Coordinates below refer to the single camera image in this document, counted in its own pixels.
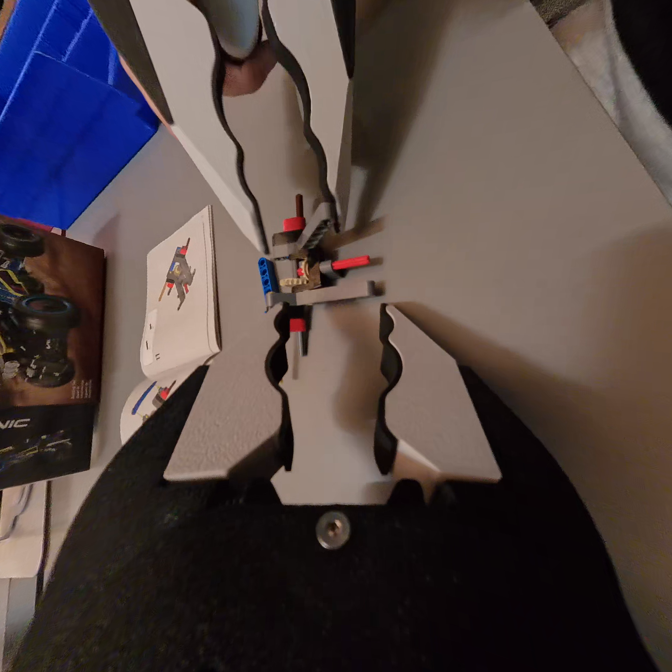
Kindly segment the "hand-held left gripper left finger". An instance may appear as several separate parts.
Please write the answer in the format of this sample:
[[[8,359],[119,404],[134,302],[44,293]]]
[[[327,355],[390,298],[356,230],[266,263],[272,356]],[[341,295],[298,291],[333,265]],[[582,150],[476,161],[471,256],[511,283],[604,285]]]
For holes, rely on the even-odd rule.
[[[208,367],[173,454],[167,481],[252,481],[290,471],[294,433],[286,344],[290,313],[272,308]]]

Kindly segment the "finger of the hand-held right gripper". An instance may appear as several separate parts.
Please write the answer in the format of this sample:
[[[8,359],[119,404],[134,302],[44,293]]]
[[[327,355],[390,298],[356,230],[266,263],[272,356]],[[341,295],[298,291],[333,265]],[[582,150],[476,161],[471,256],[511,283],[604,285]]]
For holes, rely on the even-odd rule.
[[[348,216],[351,185],[356,2],[262,1],[261,18],[296,87],[318,187],[339,231]]]
[[[245,154],[224,115],[226,64],[206,18],[189,1],[90,5],[234,223],[267,254],[259,204],[245,176]]]

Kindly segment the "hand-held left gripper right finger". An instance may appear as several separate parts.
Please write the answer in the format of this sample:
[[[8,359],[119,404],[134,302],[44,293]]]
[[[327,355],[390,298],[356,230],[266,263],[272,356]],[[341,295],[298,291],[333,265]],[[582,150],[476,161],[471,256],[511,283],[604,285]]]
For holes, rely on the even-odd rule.
[[[421,483],[496,483],[501,470],[456,360],[392,304],[380,306],[374,458],[382,475]]]

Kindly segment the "grey lego assembly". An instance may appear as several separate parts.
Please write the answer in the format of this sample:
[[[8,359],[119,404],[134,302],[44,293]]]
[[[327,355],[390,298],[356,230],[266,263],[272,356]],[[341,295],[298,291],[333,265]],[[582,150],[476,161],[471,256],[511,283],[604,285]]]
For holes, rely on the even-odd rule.
[[[322,246],[324,236],[337,225],[335,208],[320,203],[307,218],[301,193],[295,196],[295,213],[283,220],[282,229],[273,233],[270,254],[258,260],[264,293],[265,313],[281,307],[288,313],[288,328],[299,357],[308,354],[313,307],[374,296],[383,296],[383,281],[350,278],[371,267],[368,255],[339,257]]]

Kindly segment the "dark lego set box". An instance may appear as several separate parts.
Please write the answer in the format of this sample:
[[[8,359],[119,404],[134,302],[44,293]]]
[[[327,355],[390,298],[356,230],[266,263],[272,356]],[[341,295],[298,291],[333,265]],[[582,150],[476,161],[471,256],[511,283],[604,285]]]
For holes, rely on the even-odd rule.
[[[1,217],[1,489],[86,471],[102,386],[103,249]]]

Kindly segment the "person's right hand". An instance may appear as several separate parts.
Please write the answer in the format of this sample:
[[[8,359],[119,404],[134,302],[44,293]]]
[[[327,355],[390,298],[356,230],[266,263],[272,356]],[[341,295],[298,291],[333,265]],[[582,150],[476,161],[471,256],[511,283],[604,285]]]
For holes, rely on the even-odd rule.
[[[246,96],[258,91],[273,71],[277,59],[267,40],[261,41],[241,62],[225,59],[224,97]]]

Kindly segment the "blue plastic bin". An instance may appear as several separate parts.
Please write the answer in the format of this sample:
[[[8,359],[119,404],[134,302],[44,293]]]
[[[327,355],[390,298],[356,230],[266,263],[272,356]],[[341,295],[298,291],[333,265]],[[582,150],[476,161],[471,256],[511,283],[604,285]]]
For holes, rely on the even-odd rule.
[[[1,214],[66,230],[160,121],[88,1],[16,1],[1,35]]]

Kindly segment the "open instruction booklet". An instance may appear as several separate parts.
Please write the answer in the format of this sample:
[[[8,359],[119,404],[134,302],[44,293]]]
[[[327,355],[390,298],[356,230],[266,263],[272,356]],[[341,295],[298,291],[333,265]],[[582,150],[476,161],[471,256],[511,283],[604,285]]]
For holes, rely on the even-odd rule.
[[[143,381],[120,418],[130,440],[180,385],[221,351],[214,213],[206,206],[147,255],[147,301],[140,341]]]

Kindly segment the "white plastic bag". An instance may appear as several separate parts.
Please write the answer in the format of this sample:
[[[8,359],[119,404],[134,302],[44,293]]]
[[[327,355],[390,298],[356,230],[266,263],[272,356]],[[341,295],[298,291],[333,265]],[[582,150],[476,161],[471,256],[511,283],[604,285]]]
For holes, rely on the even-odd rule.
[[[44,555],[46,481],[1,494],[1,579],[37,576]]]

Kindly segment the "person's black top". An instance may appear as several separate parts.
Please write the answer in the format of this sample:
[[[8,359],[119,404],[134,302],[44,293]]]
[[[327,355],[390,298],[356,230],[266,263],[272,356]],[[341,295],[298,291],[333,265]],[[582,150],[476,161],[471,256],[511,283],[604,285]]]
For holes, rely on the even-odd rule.
[[[612,1],[626,55],[658,113],[671,125],[671,2]]]

